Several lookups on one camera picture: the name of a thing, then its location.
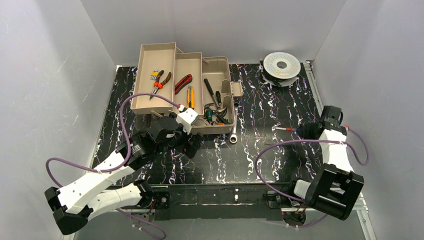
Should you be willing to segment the blue red pen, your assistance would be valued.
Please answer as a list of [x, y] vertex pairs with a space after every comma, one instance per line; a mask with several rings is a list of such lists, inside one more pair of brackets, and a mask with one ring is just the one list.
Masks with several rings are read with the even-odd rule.
[[299, 128], [292, 128], [292, 127], [275, 127], [276, 130], [282, 130], [282, 131], [288, 131], [288, 132], [298, 132]]

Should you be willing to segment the green stubby screwdriver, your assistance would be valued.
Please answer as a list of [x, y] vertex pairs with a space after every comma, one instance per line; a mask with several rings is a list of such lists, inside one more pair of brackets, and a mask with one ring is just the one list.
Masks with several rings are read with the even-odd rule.
[[212, 109], [207, 109], [205, 111], [205, 120], [207, 120], [208, 123], [211, 123], [213, 121], [213, 115], [214, 115], [214, 111]]

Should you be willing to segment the small black hammer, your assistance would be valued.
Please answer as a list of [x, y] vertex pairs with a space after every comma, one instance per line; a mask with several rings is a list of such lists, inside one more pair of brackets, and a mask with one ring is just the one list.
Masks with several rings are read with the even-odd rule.
[[218, 112], [215, 112], [214, 115], [216, 116], [217, 122], [219, 125], [230, 125], [230, 122], [226, 120], [221, 114]]

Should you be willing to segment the black handled claw hammer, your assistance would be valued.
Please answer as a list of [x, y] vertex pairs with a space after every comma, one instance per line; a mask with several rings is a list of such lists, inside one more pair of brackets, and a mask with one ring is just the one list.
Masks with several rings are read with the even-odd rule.
[[212, 102], [213, 102], [213, 104], [214, 104], [214, 106], [216, 108], [216, 111], [219, 114], [224, 114], [225, 115], [227, 113], [228, 108], [227, 107], [224, 107], [224, 108], [221, 107], [221, 105], [219, 104], [218, 99], [215, 96], [215, 93], [214, 93], [214, 91], [213, 91], [213, 89], [212, 89], [212, 87], [211, 87], [208, 79], [207, 78], [204, 78], [203, 81], [205, 83], [205, 86], [207, 88], [208, 93], [210, 94], [210, 96], [212, 98]]

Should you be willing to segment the yellow utility knife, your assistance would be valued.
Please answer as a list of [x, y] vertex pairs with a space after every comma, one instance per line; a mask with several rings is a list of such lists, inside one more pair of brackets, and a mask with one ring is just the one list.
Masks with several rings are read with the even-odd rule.
[[194, 88], [191, 85], [187, 88], [187, 107], [192, 109], [195, 108]]

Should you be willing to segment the orange black needle nose pliers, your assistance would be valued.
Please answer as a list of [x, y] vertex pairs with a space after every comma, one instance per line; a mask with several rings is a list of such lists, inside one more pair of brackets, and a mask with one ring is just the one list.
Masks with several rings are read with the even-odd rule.
[[162, 89], [171, 79], [172, 77], [172, 73], [169, 72], [167, 74], [167, 76], [165, 77], [164, 80], [160, 81], [160, 78], [162, 77], [162, 75], [164, 74], [164, 70], [161, 70], [157, 73], [156, 77], [155, 77], [155, 82], [153, 84], [153, 90], [152, 90], [152, 94], [156, 94], [158, 92], [158, 90]]

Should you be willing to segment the translucent beige tool box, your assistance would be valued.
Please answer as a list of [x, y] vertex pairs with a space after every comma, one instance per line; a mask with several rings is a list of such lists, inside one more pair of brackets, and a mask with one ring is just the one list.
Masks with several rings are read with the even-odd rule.
[[236, 97], [240, 82], [231, 80], [228, 58], [183, 52], [175, 42], [142, 44], [130, 108], [136, 115], [169, 115], [178, 110], [162, 96], [197, 112], [192, 131], [203, 135], [229, 134], [236, 129]]

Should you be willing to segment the red black utility knife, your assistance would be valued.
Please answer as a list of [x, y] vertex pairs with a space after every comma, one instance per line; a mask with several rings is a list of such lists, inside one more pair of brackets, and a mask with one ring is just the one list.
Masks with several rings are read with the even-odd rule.
[[175, 86], [174, 86], [174, 94], [177, 95], [185, 86], [190, 84], [193, 80], [193, 76], [191, 74], [187, 74], [184, 76]]

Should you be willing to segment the yellow hex key set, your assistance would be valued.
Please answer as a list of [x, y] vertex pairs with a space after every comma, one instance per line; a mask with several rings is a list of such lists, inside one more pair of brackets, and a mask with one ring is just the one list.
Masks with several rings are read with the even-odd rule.
[[158, 70], [158, 69], [155, 69], [155, 70], [151, 73], [151, 75], [150, 75], [150, 79], [151, 79], [151, 80], [153, 80], [153, 81], [156, 81], [156, 80], [157, 80], [157, 78], [158, 78], [158, 75], [159, 75], [159, 70]]

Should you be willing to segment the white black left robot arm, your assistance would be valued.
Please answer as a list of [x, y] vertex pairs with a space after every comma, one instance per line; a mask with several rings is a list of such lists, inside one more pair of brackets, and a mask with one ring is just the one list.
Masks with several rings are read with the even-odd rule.
[[167, 209], [169, 194], [154, 192], [145, 180], [110, 189], [118, 180], [153, 163], [167, 150], [176, 150], [192, 159], [200, 149], [204, 136], [183, 131], [176, 118], [163, 116], [150, 128], [135, 133], [120, 144], [93, 172], [74, 182], [50, 187], [45, 192], [53, 218], [63, 235], [82, 229], [93, 218], [127, 206]]

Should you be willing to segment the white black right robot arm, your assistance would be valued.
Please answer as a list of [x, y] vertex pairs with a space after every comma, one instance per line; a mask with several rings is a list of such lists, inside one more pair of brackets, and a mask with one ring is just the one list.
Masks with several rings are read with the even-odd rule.
[[348, 130], [342, 121], [342, 109], [326, 105], [318, 121], [300, 127], [301, 139], [319, 144], [322, 165], [312, 181], [298, 179], [290, 191], [308, 207], [346, 220], [362, 191], [364, 177], [355, 173], [349, 162]]

